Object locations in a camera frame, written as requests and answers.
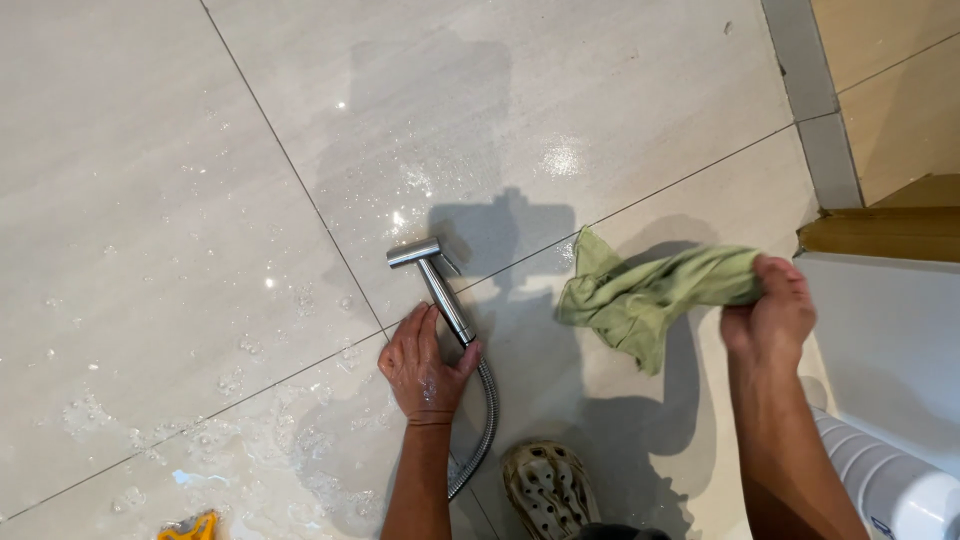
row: metal flexible hose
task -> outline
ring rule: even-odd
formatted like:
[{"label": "metal flexible hose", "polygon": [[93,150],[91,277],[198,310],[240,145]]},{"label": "metal flexible hose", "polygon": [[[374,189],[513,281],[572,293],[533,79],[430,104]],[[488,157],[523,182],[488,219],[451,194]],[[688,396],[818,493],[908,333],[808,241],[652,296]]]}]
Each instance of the metal flexible hose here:
[{"label": "metal flexible hose", "polygon": [[500,422],[500,400],[496,396],[496,384],[493,382],[493,373],[490,366],[487,365],[487,359],[480,356],[480,365],[477,366],[477,375],[480,376],[480,382],[483,384],[484,398],[487,399],[487,424],[483,428],[483,436],[480,437],[480,443],[477,444],[473,457],[457,477],[450,481],[446,486],[446,498],[453,501],[453,498],[460,493],[460,490],[467,485],[473,473],[476,473],[483,462],[484,457],[493,446],[493,436],[496,435],[496,425]]}]

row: green microfiber towel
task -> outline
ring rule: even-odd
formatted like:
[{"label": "green microfiber towel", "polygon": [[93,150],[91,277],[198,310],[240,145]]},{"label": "green microfiber towel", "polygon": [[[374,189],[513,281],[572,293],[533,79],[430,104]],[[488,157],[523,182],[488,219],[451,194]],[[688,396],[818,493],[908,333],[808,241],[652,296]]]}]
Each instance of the green microfiber towel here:
[{"label": "green microfiber towel", "polygon": [[756,249],[701,246],[630,268],[587,227],[573,249],[577,277],[564,286],[557,320],[593,328],[650,376],[663,366],[666,331],[678,317],[697,305],[751,304],[762,292]]}]

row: wet hand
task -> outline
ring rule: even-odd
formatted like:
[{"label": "wet hand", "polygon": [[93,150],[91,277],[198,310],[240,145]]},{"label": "wet hand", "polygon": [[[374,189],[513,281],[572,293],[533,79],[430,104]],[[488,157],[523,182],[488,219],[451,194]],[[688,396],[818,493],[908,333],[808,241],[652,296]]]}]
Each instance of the wet hand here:
[{"label": "wet hand", "polygon": [[757,256],[763,297],[752,306],[724,307],[720,334],[731,362],[796,375],[803,344],[817,320],[806,278],[782,258]]},{"label": "wet hand", "polygon": [[377,361],[411,425],[450,424],[467,379],[480,363],[482,346],[476,340],[455,366],[443,363],[436,332],[439,314],[436,306],[421,302],[400,322]]}]

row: wet floor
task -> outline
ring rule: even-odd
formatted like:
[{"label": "wet floor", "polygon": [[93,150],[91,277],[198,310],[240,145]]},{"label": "wet floor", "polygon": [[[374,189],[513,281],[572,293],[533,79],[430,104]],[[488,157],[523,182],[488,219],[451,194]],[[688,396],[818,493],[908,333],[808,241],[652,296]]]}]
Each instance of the wet floor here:
[{"label": "wet floor", "polygon": [[[369,538],[403,419],[377,354],[438,236],[500,386],[458,538],[521,538],[498,457],[605,519],[749,537],[716,310],[647,378],[552,309],[572,237],[789,257],[813,187],[758,1],[17,0],[0,16],[0,538]],[[826,386],[815,343],[803,371]],[[483,426],[473,380],[451,469]]]}]

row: yellow object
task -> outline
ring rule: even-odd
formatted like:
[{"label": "yellow object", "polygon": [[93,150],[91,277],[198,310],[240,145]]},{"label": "yellow object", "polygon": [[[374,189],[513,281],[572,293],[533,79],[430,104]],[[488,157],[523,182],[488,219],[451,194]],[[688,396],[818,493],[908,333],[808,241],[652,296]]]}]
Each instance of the yellow object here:
[{"label": "yellow object", "polygon": [[217,514],[210,510],[204,514],[181,522],[176,527],[166,528],[156,536],[156,540],[215,540],[213,535],[217,525]]}]

